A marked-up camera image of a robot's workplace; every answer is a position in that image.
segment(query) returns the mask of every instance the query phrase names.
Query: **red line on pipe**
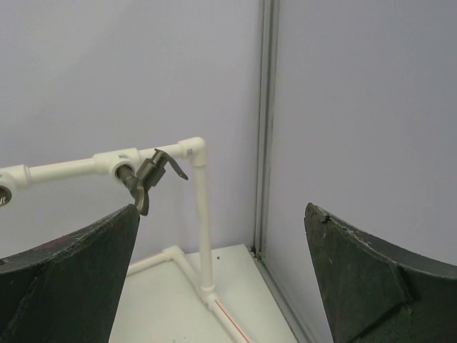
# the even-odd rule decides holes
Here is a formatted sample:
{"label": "red line on pipe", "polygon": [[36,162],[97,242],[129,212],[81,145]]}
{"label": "red line on pipe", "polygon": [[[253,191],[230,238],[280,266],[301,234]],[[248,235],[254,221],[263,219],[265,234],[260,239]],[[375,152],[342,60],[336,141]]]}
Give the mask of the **red line on pipe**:
{"label": "red line on pipe", "polygon": [[226,315],[226,317],[228,318],[228,320],[230,321],[230,323],[232,323],[232,325],[238,330],[238,332],[240,333],[241,336],[243,336],[243,338],[246,340],[246,342],[250,343],[249,342],[249,339],[248,337],[246,337],[246,335],[241,331],[241,329],[238,327],[238,325],[235,324],[235,322],[232,320],[232,318],[230,318],[229,314],[226,312],[226,310],[222,307],[221,304],[219,304],[219,302],[216,300],[215,303],[217,304],[217,306],[219,306],[219,309],[221,309],[221,311]]}

